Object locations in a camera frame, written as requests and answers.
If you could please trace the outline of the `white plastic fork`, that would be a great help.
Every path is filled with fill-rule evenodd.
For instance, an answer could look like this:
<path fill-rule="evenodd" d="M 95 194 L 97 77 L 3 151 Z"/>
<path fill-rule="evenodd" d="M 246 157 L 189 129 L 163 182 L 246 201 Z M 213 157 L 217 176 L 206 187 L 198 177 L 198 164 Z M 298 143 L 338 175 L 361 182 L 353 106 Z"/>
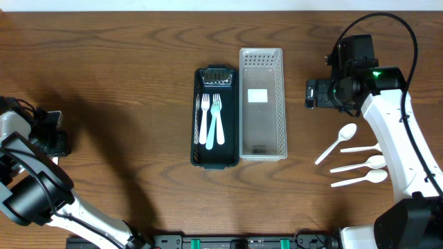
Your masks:
<path fill-rule="evenodd" d="M 207 112 L 210 108 L 210 95 L 204 93 L 201 99 L 201 126 L 199 130 L 199 143 L 205 144 L 207 140 Z"/>
<path fill-rule="evenodd" d="M 219 100 L 214 100 L 213 105 L 211 106 L 210 113 L 211 113 L 211 122 L 210 122 L 210 128 L 208 132 L 208 137 L 206 141 L 206 149 L 211 150 L 214 146 L 215 141 L 215 129 L 216 129 L 216 121 L 219 117 L 220 112 L 220 105 Z"/>
<path fill-rule="evenodd" d="M 221 117 L 222 101 L 219 93 L 214 94 L 214 97 L 215 97 L 215 102 L 218 106 L 217 117 L 216 117 L 217 143 L 219 145 L 223 145 L 225 143 L 225 136 L 222 124 L 222 117 Z"/>

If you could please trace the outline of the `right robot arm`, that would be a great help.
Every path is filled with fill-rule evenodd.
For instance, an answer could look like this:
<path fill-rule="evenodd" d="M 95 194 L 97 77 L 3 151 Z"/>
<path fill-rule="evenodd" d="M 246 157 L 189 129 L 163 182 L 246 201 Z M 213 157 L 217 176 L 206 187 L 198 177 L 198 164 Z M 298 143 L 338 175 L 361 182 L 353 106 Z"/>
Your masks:
<path fill-rule="evenodd" d="M 341 228 L 339 248 L 441 248 L 442 170 L 421 133 L 394 66 L 380 67 L 370 35 L 337 41 L 327 56 L 329 79 L 308 80 L 305 107 L 363 116 L 386 160 L 395 204 L 369 225 Z"/>

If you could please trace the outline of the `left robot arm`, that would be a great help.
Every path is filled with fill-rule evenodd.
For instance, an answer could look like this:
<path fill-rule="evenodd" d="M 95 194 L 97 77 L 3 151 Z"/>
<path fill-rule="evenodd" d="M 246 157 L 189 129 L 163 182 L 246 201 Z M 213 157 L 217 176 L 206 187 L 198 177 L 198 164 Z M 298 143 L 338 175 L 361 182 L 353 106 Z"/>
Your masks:
<path fill-rule="evenodd" d="M 80 198 L 58 165 L 68 156 L 62 112 L 1 98 L 1 212 L 18 225 L 68 230 L 99 248 L 153 248 L 154 242 Z"/>

